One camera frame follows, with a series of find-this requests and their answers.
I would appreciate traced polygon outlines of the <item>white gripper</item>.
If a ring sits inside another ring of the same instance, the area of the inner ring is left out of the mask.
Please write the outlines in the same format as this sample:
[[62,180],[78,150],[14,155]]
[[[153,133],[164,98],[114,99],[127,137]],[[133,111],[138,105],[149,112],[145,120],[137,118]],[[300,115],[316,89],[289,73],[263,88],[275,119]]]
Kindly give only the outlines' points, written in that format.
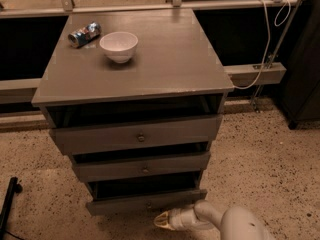
[[167,230],[209,230],[220,229],[223,214],[206,200],[199,200],[187,208],[174,208],[156,216],[156,227]]

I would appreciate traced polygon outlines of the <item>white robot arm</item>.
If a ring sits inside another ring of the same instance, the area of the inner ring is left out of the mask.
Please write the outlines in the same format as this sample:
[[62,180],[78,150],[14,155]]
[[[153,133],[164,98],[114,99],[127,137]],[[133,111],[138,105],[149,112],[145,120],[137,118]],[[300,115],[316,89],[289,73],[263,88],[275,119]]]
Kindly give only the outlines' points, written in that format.
[[154,225],[172,231],[216,228],[220,240],[276,240],[249,210],[234,206],[220,213],[206,200],[167,210],[154,219]]

